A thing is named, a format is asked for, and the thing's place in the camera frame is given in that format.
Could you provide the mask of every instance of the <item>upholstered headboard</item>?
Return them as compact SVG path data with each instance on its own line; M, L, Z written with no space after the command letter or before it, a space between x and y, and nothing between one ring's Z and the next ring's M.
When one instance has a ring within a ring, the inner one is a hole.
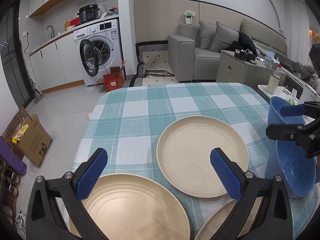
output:
M244 19L241 22L240 31L247 34L263 49L279 53L285 57L287 56L285 37L264 24Z

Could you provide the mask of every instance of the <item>round plate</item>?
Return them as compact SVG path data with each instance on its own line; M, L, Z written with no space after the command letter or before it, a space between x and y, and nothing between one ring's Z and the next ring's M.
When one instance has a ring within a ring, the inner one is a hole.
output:
M251 225L257 215L257 212L260 207L262 197L256 198L256 201L252 207L252 210L250 212L250 215L244 224L242 230L240 231L240 234L238 237L243 236L247 234L251 228ZM221 227L223 222L226 220L228 215L231 213L233 207L236 205L237 201L233 200L226 204L224 207L222 207L220 210L218 210L217 213L215 213L200 229L199 233L196 236L195 240L210 240L211 237L218 231L218 229Z
M180 202L141 176L102 176L82 204L109 239L190 239L189 220ZM69 227L80 236L70 218Z
M226 194L210 163L210 153L220 147L243 171L248 150L240 135L228 124L207 116L191 116L170 124L161 134L157 159L167 180L180 191L199 198Z

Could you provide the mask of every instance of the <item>washing machine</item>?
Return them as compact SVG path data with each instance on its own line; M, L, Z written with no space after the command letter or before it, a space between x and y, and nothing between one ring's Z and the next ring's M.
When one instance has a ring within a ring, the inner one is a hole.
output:
M121 45L117 19L94 23L73 32L84 83L94 85L110 67L121 66Z

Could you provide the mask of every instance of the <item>teal and white tablecloth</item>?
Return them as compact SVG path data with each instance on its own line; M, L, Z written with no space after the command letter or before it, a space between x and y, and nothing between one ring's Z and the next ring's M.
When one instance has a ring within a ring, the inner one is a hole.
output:
M204 115L230 124L249 152L249 171L264 177L274 142L266 137L269 105L252 88L238 83L186 83L117 89L103 95L92 112L73 164L73 171L98 147L108 152L102 175L131 173L152 179L170 190L187 212L191 239L203 224L231 199L199 199L174 188L163 176L156 146L172 122ZM291 199L294 239L312 217L316 185L305 198Z

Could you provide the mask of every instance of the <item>metal screw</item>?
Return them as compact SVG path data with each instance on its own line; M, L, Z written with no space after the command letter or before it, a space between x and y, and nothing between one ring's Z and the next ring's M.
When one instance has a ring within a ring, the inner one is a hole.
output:
M71 179L73 177L73 173L72 172L67 172L66 174L64 174L64 177L66 179Z
M36 182L41 182L43 180L43 177L42 176L38 176L37 178L36 178Z
M281 182L282 181L282 177L279 175L276 175L276 181Z
M252 172L247 171L247 172L245 173L245 176L246 176L248 179L252 179L254 175L253 175Z

